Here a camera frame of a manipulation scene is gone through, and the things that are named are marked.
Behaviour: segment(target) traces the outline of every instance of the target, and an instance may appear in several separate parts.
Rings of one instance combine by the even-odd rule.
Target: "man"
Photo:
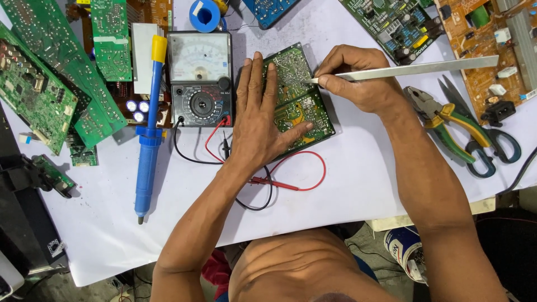
[[[237,89],[233,152],[179,220],[153,272],[151,300],[204,301],[200,271],[210,257],[235,197],[250,177],[313,127],[285,133],[274,125],[277,75],[270,64],[263,93],[263,58],[246,59]],[[394,78],[351,83],[331,75],[388,67],[377,49],[336,46],[315,73],[319,84],[377,114],[395,154],[401,203],[416,224],[433,301],[507,301],[481,249],[465,192],[425,133]],[[234,263],[231,302],[396,301],[363,273],[326,228],[251,241]]]

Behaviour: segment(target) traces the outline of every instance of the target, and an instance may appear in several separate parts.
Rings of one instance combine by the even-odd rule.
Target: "multimeter scale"
[[[168,33],[173,122],[181,127],[233,126],[231,34]]]

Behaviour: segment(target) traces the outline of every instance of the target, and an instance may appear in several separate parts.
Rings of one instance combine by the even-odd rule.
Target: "green circuit board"
[[[32,157],[33,164],[41,172],[45,181],[50,184],[54,190],[65,198],[71,198],[69,191],[76,186],[69,177],[58,171],[56,167],[44,155]]]
[[[55,0],[0,0],[12,31],[78,97],[75,129],[95,146],[127,121]]]
[[[269,63],[278,72],[278,103],[274,110],[274,122],[279,131],[285,132],[302,121],[312,121],[314,128],[294,142],[283,154],[297,152],[335,134],[334,127],[316,85],[301,84],[313,77],[302,45],[297,43],[264,60],[264,75]]]
[[[59,155],[78,98],[0,23],[0,96]]]
[[[431,20],[421,5],[432,0],[340,0],[369,35],[397,65],[402,61],[394,51],[408,48],[419,56],[435,38],[431,38],[424,23]]]
[[[108,82],[132,81],[126,0],[91,1],[95,61]]]
[[[71,153],[71,163],[73,167],[89,167],[98,166],[97,161],[97,146],[88,148],[72,128],[67,132],[66,137],[67,147]]]

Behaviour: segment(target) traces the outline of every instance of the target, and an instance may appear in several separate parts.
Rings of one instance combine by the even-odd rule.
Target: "man's left hand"
[[[274,63],[266,72],[263,93],[263,56],[256,52],[245,59],[237,88],[237,120],[233,129],[233,151],[229,160],[251,174],[283,153],[314,125],[303,121],[280,133],[274,123],[278,102],[278,75]]]

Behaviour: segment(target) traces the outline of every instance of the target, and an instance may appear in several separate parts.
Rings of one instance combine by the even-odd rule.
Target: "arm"
[[[404,98],[394,78],[351,83],[330,73],[389,67],[376,49],[336,46],[316,76],[330,92],[376,113],[394,150],[401,203],[418,228],[431,297],[437,301],[507,301],[485,256],[466,194]]]
[[[263,93],[263,57],[246,59],[237,89],[233,152],[213,181],[181,217],[164,245],[153,271],[151,300],[204,301],[199,282],[235,197],[263,165],[313,127],[303,122],[285,133],[274,124],[277,74],[268,66]]]

